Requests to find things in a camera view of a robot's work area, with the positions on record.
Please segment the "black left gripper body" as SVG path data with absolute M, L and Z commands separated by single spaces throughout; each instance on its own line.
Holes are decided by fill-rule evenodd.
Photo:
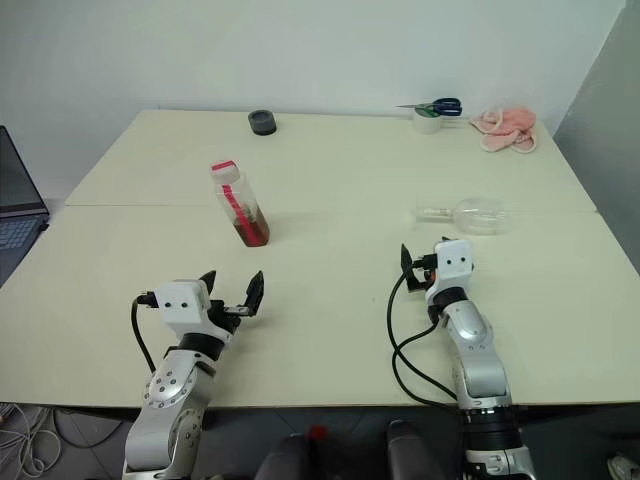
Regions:
M 210 300 L 205 308 L 205 339 L 208 343 L 227 345 L 233 338 L 241 320 L 250 316 L 246 305 L 228 306 L 223 300 Z

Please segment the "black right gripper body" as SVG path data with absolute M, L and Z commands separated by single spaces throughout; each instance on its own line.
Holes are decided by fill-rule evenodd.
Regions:
M 421 256 L 413 261 L 413 269 L 421 270 L 424 276 L 424 280 L 418 282 L 419 288 L 426 291 L 435 283 L 437 266 L 438 257 L 435 253 Z

